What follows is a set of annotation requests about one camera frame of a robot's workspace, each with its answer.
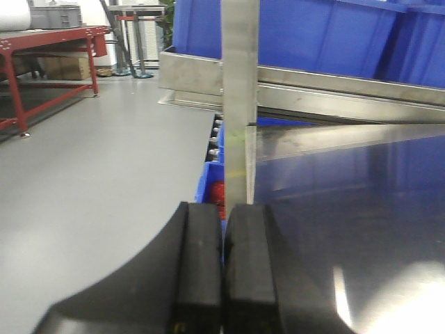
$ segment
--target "gray floor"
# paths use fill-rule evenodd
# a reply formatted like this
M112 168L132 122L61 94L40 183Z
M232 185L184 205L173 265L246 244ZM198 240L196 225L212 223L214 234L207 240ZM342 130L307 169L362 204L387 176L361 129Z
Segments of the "gray floor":
M101 90L0 143L0 333L30 333L193 201L213 114L157 104L156 79Z

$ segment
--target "blue storage box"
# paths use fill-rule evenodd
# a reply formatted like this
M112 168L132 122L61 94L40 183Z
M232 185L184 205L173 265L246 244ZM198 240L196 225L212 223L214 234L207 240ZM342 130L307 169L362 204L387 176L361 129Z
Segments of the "blue storage box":
M224 164L208 161L204 165L204 170L197 186L195 194L196 203L209 201L210 187L216 181L224 181Z
M389 0L393 3L401 3L403 5L445 5L445 0Z
M410 6L384 79L445 88L445 7Z
M405 11L376 0L261 0L259 63L372 78ZM173 45L221 58L220 0L177 0Z

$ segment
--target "red metal table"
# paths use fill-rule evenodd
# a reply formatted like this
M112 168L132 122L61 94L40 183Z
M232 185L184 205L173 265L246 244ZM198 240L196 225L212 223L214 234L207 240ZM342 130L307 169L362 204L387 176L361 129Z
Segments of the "red metal table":
M80 92L92 89L95 96L99 92L93 57L106 55L105 35L109 33L107 26L84 26L71 29L47 31L20 31L0 33L0 57L4 58L0 72L4 73L9 82L13 99L15 117L0 118L0 129L18 125L22 136L28 136L27 119L41 111L60 103ZM83 42L85 46L70 46L70 42ZM17 53L32 52L35 56L46 51L84 51L88 54L92 83L18 83L13 66L13 56ZM69 88L70 91L30 110L25 110L19 93L19 87L28 88Z

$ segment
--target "white wall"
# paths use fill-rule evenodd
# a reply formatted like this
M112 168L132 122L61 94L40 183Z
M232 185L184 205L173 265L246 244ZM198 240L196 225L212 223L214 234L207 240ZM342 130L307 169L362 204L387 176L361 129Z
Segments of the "white wall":
M99 0L77 0L77 3L81 7L83 23L88 26L109 26L106 19L104 9L102 8ZM113 35L107 35L107 39L113 39ZM107 45L108 55L100 58L95 58L95 64L99 66L114 65L116 64L115 52L113 45Z

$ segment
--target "metal stand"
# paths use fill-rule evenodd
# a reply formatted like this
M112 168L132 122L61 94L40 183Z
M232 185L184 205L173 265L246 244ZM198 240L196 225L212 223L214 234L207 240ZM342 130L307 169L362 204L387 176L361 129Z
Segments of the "metal stand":
M136 78L136 71L134 70L133 63L131 62L130 53L127 50L127 47L125 46L124 38L122 37L122 34L120 33L120 30L119 30L117 24L115 24L114 16L113 16L113 14L111 14L110 10L108 9L108 6L106 5L105 0L99 0L99 1L102 5L102 8L104 9L104 12L106 14L106 17L108 18L108 21L110 22L111 29L114 32L114 35L116 37L116 40L118 41L120 49L124 53L124 57L125 57L125 60L127 61L128 66L130 67L130 71L131 71L133 77Z
M133 30L134 30L134 38L136 40L136 49L138 52L139 66L140 66L140 73L138 73L135 76L135 78L138 78L138 79L152 78L153 73L145 71L145 57L144 57L144 50L142 48L142 36L140 34L140 22L139 22L139 16L136 11L133 12Z
M116 28L119 30L119 34L123 36L122 33L122 22L118 19L115 20ZM113 73L115 77L127 77L131 75L131 71L128 69L128 66L125 62L125 51L122 50L120 44L115 43L115 52L116 52L116 71Z

